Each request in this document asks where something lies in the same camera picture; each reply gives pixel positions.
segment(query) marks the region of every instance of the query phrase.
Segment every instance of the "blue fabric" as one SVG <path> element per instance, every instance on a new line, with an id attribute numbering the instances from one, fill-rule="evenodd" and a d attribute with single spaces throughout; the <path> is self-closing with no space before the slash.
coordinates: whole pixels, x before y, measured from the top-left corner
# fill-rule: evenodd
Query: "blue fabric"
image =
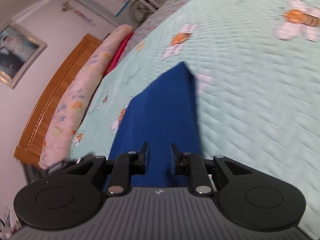
<path id="1" fill-rule="evenodd" d="M 172 175 L 170 143 L 180 152 L 201 152 L 196 121 L 195 78 L 184 62 L 162 74 L 134 97 L 113 142 L 109 160 L 121 153 L 139 152 L 150 143 L 146 175 L 134 175 L 132 186 L 188 185 L 188 177 Z"/>

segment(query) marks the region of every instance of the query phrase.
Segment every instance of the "white logo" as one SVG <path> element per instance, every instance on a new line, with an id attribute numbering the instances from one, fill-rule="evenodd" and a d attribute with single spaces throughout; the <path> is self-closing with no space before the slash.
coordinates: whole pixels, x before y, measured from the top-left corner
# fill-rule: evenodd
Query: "white logo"
<path id="1" fill-rule="evenodd" d="M 164 191 L 163 191 L 162 189 L 158 189 L 158 190 L 156 190 L 155 192 L 156 192 L 158 195 L 161 195 L 161 194 L 164 193 Z"/>

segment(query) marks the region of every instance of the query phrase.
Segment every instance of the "wooden headboard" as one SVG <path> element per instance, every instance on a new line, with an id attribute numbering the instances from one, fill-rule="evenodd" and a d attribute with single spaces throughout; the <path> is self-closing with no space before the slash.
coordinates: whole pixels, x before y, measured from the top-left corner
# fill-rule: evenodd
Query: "wooden headboard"
<path id="1" fill-rule="evenodd" d="M 14 153 L 18 160 L 39 167 L 44 137 L 58 103 L 79 70 L 101 43 L 102 40 L 87 34 L 57 70 L 39 98 L 23 131 Z"/>

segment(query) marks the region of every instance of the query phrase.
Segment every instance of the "red pillow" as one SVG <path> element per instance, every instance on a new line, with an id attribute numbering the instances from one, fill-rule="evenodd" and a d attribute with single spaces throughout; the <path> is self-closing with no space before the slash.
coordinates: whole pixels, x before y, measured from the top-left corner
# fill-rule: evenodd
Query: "red pillow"
<path id="1" fill-rule="evenodd" d="M 128 37 L 126 37 L 122 43 L 120 44 L 119 48 L 117 49 L 115 55 L 113 56 L 112 60 L 110 61 L 110 64 L 107 67 L 107 70 L 105 71 L 103 77 L 105 77 L 111 70 L 113 70 L 116 65 L 118 64 L 118 61 L 121 57 L 122 52 L 124 51 L 125 46 L 127 45 L 128 41 L 130 40 L 130 38 L 132 37 L 133 32 L 130 33 L 128 35 Z"/>

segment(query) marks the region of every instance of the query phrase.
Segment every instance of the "gold picture frame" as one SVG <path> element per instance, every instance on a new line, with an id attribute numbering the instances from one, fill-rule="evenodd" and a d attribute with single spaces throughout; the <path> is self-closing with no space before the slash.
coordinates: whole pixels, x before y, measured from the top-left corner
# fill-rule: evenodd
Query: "gold picture frame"
<path id="1" fill-rule="evenodd" d="M 10 20 L 0 27 L 0 80 L 14 89 L 47 44 Z"/>

